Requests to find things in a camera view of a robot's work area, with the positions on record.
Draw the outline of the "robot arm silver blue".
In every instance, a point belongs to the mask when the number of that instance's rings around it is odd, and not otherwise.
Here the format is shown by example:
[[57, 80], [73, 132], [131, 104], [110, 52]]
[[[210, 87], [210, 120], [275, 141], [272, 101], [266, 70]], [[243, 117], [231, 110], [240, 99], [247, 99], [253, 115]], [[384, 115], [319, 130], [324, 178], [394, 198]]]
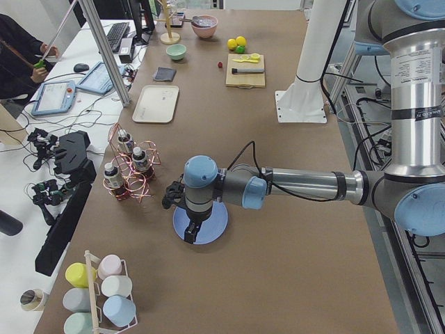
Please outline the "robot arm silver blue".
[[355, 49], [391, 57], [391, 163], [382, 171], [316, 173], [229, 166], [207, 156], [184, 166], [181, 237], [192, 244], [214, 202], [260, 209], [267, 195], [285, 193], [315, 202], [347, 200], [371, 207], [413, 234], [444, 233], [443, 117], [440, 67], [443, 1], [360, 1]]

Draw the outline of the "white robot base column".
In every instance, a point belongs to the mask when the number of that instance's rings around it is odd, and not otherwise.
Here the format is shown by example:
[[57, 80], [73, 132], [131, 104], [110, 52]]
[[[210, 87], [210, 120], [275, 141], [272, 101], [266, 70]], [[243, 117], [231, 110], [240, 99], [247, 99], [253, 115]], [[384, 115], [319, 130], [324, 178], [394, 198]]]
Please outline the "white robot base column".
[[286, 90], [275, 92], [278, 122], [327, 122], [321, 84], [334, 38], [347, 11], [347, 1], [313, 3], [295, 80]]

